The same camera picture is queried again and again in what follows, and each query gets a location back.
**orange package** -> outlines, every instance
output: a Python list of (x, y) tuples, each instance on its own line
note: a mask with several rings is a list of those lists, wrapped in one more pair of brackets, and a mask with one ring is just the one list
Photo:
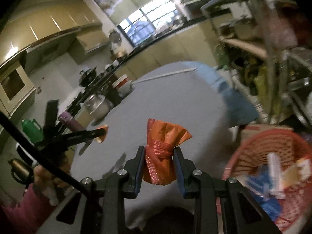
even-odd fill
[(172, 160), (174, 147), (190, 138), (192, 135), (180, 125), (149, 119), (143, 179), (163, 186), (176, 180)]

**table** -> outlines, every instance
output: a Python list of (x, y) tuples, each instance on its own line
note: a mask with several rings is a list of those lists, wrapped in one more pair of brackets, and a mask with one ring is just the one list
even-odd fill
[[(144, 75), (146, 79), (189, 68), (184, 62), (160, 67)], [(234, 149), (228, 130), (227, 107), (223, 97), (194, 71), (179, 73), (134, 85), (134, 91), (109, 112), (101, 124), (108, 124), (106, 140), (95, 141), (79, 156), (77, 147), (71, 174), (77, 180), (102, 178), (109, 171), (124, 166), (135, 157), (139, 146), (146, 145), (148, 118), (159, 119), (185, 127), (193, 138), (181, 144), (184, 157), (212, 177), (221, 178)], [(97, 126), (89, 125), (88, 129)], [(184, 200), (177, 183), (158, 186), (142, 182), (136, 200), (125, 200), (126, 225), (144, 226), (145, 220), (165, 206), (180, 206), (194, 211), (195, 201)]]

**black cable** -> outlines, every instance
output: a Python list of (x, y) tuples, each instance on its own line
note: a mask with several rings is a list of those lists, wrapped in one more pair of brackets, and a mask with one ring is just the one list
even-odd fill
[[(46, 168), (56, 177), (60, 178), (64, 182), (76, 188), (83, 193), (88, 199), (94, 201), (89, 191), (83, 184), (75, 180), (73, 177), (63, 172), (60, 168), (51, 163), (45, 156), (43, 156), (14, 126), (14, 124), (0, 111), (0, 124), (4, 129), (35, 159), (39, 164)], [(102, 211), (101, 206), (96, 202), (99, 207), (99, 211)]]

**pink sleeve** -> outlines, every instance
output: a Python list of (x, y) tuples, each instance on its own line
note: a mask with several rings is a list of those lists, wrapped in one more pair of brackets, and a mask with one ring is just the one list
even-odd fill
[(2, 209), (17, 234), (34, 234), (54, 208), (47, 197), (35, 194), (31, 184), (18, 206)]

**bolt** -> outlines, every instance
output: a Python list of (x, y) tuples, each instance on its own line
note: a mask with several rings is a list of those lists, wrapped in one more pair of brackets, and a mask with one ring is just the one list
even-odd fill
[(123, 176), (123, 175), (126, 175), (126, 174), (127, 174), (127, 171), (126, 171), (125, 169), (120, 169), (120, 170), (118, 170), (117, 174), (118, 174), (119, 176)]
[(195, 169), (195, 170), (193, 171), (193, 174), (194, 174), (195, 176), (199, 176), (199, 175), (202, 175), (202, 171), (201, 171), (201, 170), (198, 170), (198, 169)]
[(237, 178), (229, 177), (229, 182), (232, 183), (232, 184), (235, 184), (237, 182)]
[(91, 183), (91, 181), (92, 181), (91, 178), (83, 178), (81, 183), (84, 184), (84, 185), (88, 185), (88, 184)]

